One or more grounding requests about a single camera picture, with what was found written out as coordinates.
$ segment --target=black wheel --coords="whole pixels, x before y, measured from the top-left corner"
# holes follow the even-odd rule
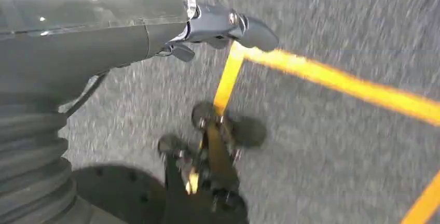
[[[215,120],[216,117],[217,114],[215,113],[215,107],[212,103],[200,102],[192,109],[191,121],[195,128],[204,130],[206,124],[209,121]]]
[[[161,155],[176,155],[181,150],[186,150],[183,142],[174,134],[166,134],[159,139],[157,150]]]

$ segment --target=black cable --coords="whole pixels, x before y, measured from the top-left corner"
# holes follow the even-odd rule
[[[78,109],[80,109],[84,103],[95,93],[96,89],[102,84],[102,82],[107,77],[108,72],[105,72],[104,74],[101,74],[96,81],[90,86],[90,88],[87,90],[87,92],[78,99],[78,101],[71,107],[69,110],[67,110],[64,114],[67,115],[67,117],[70,117],[72,114],[74,114]]]

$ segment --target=metal bolt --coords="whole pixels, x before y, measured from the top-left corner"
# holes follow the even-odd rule
[[[237,149],[235,151],[235,157],[234,157],[233,163],[240,161],[241,155],[242,155],[242,151],[240,149]]]
[[[234,12],[231,12],[229,14],[229,22],[233,25],[238,24],[238,16],[237,14],[235,14]]]
[[[199,119],[199,128],[203,129],[206,126],[206,120],[204,118]]]

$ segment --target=gray carpet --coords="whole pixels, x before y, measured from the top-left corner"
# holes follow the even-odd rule
[[[440,101],[440,0],[200,0],[259,17],[284,49]],[[163,178],[153,148],[212,100],[226,51],[114,70],[69,121],[74,167],[118,162]],[[296,77],[245,63],[230,103],[268,140],[238,167],[252,223],[398,223],[440,169],[440,130]],[[440,218],[433,220],[439,223]]]

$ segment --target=yellow floor line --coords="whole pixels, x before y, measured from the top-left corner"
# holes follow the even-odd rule
[[[234,46],[247,60],[294,74],[366,102],[405,114],[432,125],[440,125],[440,103],[425,97],[358,79],[325,64],[282,50],[262,52]]]
[[[426,187],[401,224],[424,224],[435,214],[440,206],[440,171]]]
[[[243,59],[299,76],[334,90],[350,94],[366,102],[397,111],[435,126],[440,125],[440,103],[395,88],[358,79],[325,64],[282,50],[262,52],[235,42],[226,62],[214,100],[222,115],[229,102]],[[417,200],[402,224],[425,223],[440,206],[440,172]]]

